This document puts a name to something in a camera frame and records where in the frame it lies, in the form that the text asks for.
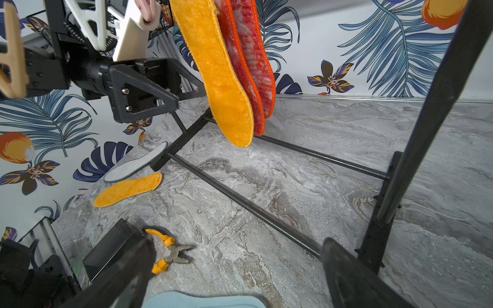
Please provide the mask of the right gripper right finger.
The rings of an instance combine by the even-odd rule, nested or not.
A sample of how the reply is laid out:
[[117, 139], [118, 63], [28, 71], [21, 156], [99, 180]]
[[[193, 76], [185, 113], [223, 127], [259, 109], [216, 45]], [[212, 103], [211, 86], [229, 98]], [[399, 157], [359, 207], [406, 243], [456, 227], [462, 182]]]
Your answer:
[[321, 261], [334, 307], [412, 307], [333, 238], [325, 239]]

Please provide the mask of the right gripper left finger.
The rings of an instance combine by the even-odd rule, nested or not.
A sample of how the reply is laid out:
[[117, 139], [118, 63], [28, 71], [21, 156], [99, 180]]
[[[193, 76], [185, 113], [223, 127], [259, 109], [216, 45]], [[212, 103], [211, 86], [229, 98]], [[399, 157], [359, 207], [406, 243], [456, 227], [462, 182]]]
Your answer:
[[146, 236], [108, 272], [64, 307], [141, 307], [156, 258], [154, 241]]

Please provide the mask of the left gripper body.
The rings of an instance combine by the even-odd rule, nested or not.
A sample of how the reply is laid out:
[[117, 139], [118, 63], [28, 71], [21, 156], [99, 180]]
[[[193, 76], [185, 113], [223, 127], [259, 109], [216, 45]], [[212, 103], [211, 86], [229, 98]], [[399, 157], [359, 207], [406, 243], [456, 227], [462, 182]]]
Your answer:
[[172, 58], [115, 62], [92, 56], [85, 48], [62, 58], [34, 47], [25, 48], [24, 54], [29, 97], [68, 89], [74, 83], [87, 101], [108, 97], [118, 123], [173, 113], [180, 101], [205, 96], [204, 84]]

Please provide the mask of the light blue insole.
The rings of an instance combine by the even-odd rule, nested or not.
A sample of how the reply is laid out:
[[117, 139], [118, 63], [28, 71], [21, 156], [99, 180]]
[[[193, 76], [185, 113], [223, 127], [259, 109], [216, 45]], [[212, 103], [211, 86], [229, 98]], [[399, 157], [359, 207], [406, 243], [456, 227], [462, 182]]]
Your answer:
[[214, 296], [198, 297], [177, 291], [160, 293], [148, 299], [142, 308], [147, 307], [262, 307], [266, 305], [254, 296]]

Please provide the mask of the dark navy insole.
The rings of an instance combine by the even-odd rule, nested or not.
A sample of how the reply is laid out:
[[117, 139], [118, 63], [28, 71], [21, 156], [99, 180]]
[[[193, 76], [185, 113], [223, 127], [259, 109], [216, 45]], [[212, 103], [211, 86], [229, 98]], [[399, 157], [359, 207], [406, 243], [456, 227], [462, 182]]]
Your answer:
[[149, 165], [152, 160], [158, 157], [162, 152], [167, 149], [168, 142], [163, 142], [161, 145], [156, 147], [156, 149], [152, 150], [148, 154], [134, 160], [130, 160], [115, 169], [110, 170], [105, 176], [104, 181], [107, 183], [115, 183], [122, 181], [145, 166]]

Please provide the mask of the orange insole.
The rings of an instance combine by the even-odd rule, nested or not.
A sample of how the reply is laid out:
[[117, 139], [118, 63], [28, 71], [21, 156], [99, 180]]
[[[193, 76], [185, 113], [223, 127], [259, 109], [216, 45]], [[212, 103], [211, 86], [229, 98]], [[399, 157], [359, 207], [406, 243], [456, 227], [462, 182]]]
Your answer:
[[170, 4], [202, 77], [217, 125], [233, 145], [249, 147], [254, 137], [253, 111], [231, 64], [214, 1], [171, 1]]

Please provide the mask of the beige yellow-edged insole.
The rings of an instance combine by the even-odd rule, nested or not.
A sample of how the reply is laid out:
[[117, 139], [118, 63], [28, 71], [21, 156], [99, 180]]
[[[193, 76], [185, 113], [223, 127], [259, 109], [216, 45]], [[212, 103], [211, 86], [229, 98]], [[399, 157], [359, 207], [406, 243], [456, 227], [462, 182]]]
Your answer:
[[97, 208], [110, 207], [127, 198], [153, 191], [160, 186], [162, 180], [162, 173], [155, 173], [137, 180], [124, 180], [99, 194], [94, 201], [94, 206]]

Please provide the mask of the red patterned insole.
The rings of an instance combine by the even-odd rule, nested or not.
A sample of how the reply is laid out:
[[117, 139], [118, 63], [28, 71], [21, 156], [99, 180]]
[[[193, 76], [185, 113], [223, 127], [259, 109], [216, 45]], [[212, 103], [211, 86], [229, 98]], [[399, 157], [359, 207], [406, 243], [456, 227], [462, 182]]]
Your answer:
[[245, 53], [241, 47], [240, 36], [234, 20], [231, 1], [214, 1], [218, 10], [218, 22], [222, 32], [232, 67], [237, 79], [247, 94], [254, 117], [254, 135], [261, 136], [265, 130], [264, 108], [258, 88], [248, 68]]
[[276, 104], [276, 83], [264, 49], [256, 3], [237, 0], [231, 6], [243, 56], [260, 94], [264, 116], [270, 118]]

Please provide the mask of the black clothes rack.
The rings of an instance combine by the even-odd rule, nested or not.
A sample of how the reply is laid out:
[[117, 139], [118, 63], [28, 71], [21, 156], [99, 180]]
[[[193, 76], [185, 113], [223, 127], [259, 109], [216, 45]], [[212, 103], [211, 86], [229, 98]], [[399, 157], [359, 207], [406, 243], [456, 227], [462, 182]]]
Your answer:
[[[268, 135], [380, 168], [402, 150], [467, 3], [256, 1], [260, 41], [277, 87]], [[435, 275], [492, 276], [492, 42], [465, 98], [440, 129], [397, 214], [390, 260]], [[284, 223], [311, 242], [362, 231], [373, 181], [255, 139], [239, 149], [208, 126], [185, 148], [193, 162], [246, 185], [263, 207], [283, 201]]]

